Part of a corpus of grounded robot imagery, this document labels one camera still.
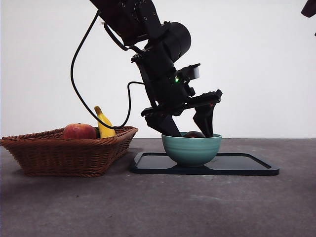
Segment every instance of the white backdrop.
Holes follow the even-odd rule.
[[[214,132],[226,138],[316,138],[316,17],[300,14],[306,0],[155,0],[160,21],[191,33],[177,69],[201,63],[197,95],[221,89]],[[1,1],[1,136],[52,130],[69,123],[96,126],[70,82],[73,54],[96,8],[88,0]],[[132,51],[106,34],[99,18],[75,65],[75,82],[91,109],[114,125],[127,113],[126,85],[141,81]],[[136,137],[160,137],[141,111],[144,87],[132,85],[128,125]],[[194,109],[175,121],[198,130]]]

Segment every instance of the apple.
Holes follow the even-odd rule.
[[[85,123],[71,123],[64,128],[63,138],[94,139],[97,138],[95,128]]]
[[[184,134],[182,137],[194,138],[194,137],[205,137],[205,135],[203,133],[201,133],[201,132],[190,131],[190,132],[187,132],[186,134]]]

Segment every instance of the wire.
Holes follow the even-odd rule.
[[[111,39],[124,51],[128,51],[129,49],[132,49],[135,51],[135,53],[143,53],[144,51],[142,51],[140,48],[138,48],[135,45],[130,46],[129,48],[125,47],[119,40],[118,38],[115,37],[115,35],[112,33],[112,31],[110,30],[109,26],[107,25],[106,22],[104,22],[104,29],[106,30],[106,32],[109,34],[109,36],[111,37]]]
[[[86,32],[85,35],[83,36],[83,38],[82,38],[82,40],[81,40],[81,42],[80,42],[80,44],[79,44],[79,46],[78,46],[78,48],[77,48],[75,54],[74,54],[73,60],[72,60],[72,62],[71,62],[71,67],[70,67],[70,78],[71,78],[71,83],[72,83],[72,85],[73,85],[73,88],[74,88],[74,90],[75,90],[77,96],[79,97],[79,99],[81,100],[81,102],[83,103],[83,105],[85,106],[85,108],[89,111],[89,113],[90,113],[99,123],[101,123],[103,126],[105,126],[105,127],[107,127],[107,128],[110,128],[110,129],[120,129],[120,128],[122,128],[122,127],[125,126],[125,124],[127,123],[128,119],[129,119],[129,116],[130,116],[131,98],[130,98],[130,89],[129,89],[129,86],[130,86],[131,84],[144,84],[144,83],[138,82],[138,81],[131,81],[131,82],[129,82],[129,83],[127,84],[127,92],[128,92],[128,113],[127,113],[127,117],[126,117],[126,119],[125,119],[125,121],[124,121],[124,123],[123,123],[122,125],[120,125],[120,126],[109,126],[109,125],[105,124],[104,122],[102,122],[102,121],[91,111],[91,109],[87,106],[87,104],[85,103],[85,101],[84,101],[83,98],[81,97],[80,93],[78,92],[77,87],[76,87],[75,82],[74,82],[74,65],[75,65],[75,61],[76,61],[77,55],[78,55],[78,53],[79,53],[79,51],[80,51],[80,49],[81,49],[81,47],[82,47],[82,45],[83,45],[85,39],[87,38],[88,34],[90,33],[90,31],[91,31],[91,29],[92,29],[92,27],[93,27],[95,21],[97,20],[99,14],[100,14],[100,11],[98,10],[97,13],[95,14],[95,16],[94,16],[94,18],[93,18],[93,20],[92,20],[90,26],[89,26],[87,32]]]

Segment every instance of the wicker basket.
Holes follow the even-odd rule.
[[[0,145],[29,176],[97,177],[127,152],[138,129],[126,126],[102,139],[62,139],[63,131],[3,137]]]

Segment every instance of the bowl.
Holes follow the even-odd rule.
[[[180,166],[199,167],[210,162],[218,153],[222,136],[190,138],[161,135],[167,155]]]

